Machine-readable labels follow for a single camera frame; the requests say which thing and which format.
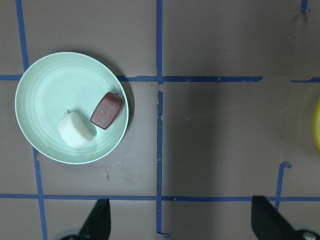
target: soap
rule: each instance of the soap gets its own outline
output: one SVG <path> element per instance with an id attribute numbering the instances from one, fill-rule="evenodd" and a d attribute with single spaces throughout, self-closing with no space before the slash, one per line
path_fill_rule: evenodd
<path id="1" fill-rule="evenodd" d="M 58 122 L 58 131 L 73 149 L 80 149 L 94 138 L 93 134 L 76 112 L 70 112 Z"/>
<path id="2" fill-rule="evenodd" d="M 118 93 L 108 92 L 96 106 L 90 122 L 106 130 L 115 121 L 124 103 Z"/>

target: light green plate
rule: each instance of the light green plate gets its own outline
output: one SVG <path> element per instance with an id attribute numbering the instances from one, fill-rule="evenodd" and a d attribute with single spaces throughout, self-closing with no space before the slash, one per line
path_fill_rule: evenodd
<path id="1" fill-rule="evenodd" d="M 103 130 L 90 117 L 107 92 L 119 93 L 125 104 Z M 128 125 L 128 101 L 116 76 L 99 61 L 75 52 L 54 53 L 32 64 L 18 84 L 14 104 L 26 139 L 45 156 L 67 164 L 103 158 L 119 144 Z M 69 147 L 58 132 L 58 121 L 68 111 L 78 113 L 94 134 L 81 149 Z"/>

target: screw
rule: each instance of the screw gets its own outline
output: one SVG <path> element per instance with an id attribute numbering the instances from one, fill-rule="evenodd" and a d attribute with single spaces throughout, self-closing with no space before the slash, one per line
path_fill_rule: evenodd
<path id="1" fill-rule="evenodd" d="M 317 240 L 317 237 L 309 231 L 304 232 L 302 236 L 305 240 Z"/>

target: blue tape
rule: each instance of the blue tape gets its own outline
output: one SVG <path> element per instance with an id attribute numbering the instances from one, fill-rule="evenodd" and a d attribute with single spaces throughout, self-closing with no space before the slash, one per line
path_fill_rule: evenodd
<path id="1" fill-rule="evenodd" d="M 119 81 L 122 82 L 157 82 L 157 76 L 133 76 L 133 77 L 126 77 L 126 76 L 116 76 Z"/>
<path id="2" fill-rule="evenodd" d="M 310 84 L 320 83 L 320 77 L 313 77 L 309 80 L 292 80 L 291 82 L 292 83 L 310 83 Z"/>
<path id="3" fill-rule="evenodd" d="M 40 210 L 42 237 L 43 237 L 43 240 L 48 240 L 46 211 L 45 211 L 44 193 L 43 193 L 42 182 L 41 182 L 40 163 L 37 160 L 38 151 L 35 148 L 33 149 L 34 149 L 33 157 L 34 157 L 34 168 L 35 168 L 35 181 L 36 181 L 36 190 L 37 190 L 39 210 Z"/>
<path id="4" fill-rule="evenodd" d="M 22 10 L 21 0 L 15 0 L 15 7 L 16 7 L 17 20 L 18 20 L 23 70 L 26 71 L 29 67 L 29 60 L 28 60 L 28 51 L 27 51 L 27 42 L 26 42 L 24 14 Z"/>
<path id="5" fill-rule="evenodd" d="M 276 195 L 275 195 L 275 209 L 277 211 L 279 211 L 279 206 L 280 206 L 280 202 L 281 202 L 281 193 L 282 193 L 282 180 L 284 177 L 284 173 L 285 173 L 285 168 L 291 168 L 292 164 L 285 161 L 283 163 L 280 164 L 279 167 L 279 173 L 278 173 L 278 182 L 277 182 L 277 186 L 276 186 Z"/>
<path id="6" fill-rule="evenodd" d="M 19 81 L 22 75 L 0 75 L 0 81 Z"/>
<path id="7" fill-rule="evenodd" d="M 156 131 L 156 232 L 162 238 L 170 238 L 170 235 L 162 233 L 162 146 L 163 146 L 163 105 L 164 93 L 158 91 L 159 104 L 157 106 L 157 131 Z"/>
<path id="8" fill-rule="evenodd" d="M 308 0 L 301 0 L 301 11 L 310 13 L 310 9 L 308 9 Z"/>
<path id="9" fill-rule="evenodd" d="M 174 202 L 251 202 L 252 196 L 163 196 L 162 200 Z"/>
<path id="10" fill-rule="evenodd" d="M 162 79 L 177 83 L 257 83 L 263 76 L 163 76 Z"/>
<path id="11" fill-rule="evenodd" d="M 318 196 L 285 196 L 281 197 L 281 202 L 320 202 Z"/>
<path id="12" fill-rule="evenodd" d="M 163 0 L 156 0 L 156 76 L 160 85 L 163 84 L 162 31 L 163 31 Z"/>
<path id="13" fill-rule="evenodd" d="M 37 194 L 0 193 L 0 199 L 38 199 Z"/>
<path id="14" fill-rule="evenodd" d="M 109 199 L 119 201 L 156 201 L 156 196 L 122 196 L 122 195 L 43 195 L 50 200 L 98 200 Z"/>

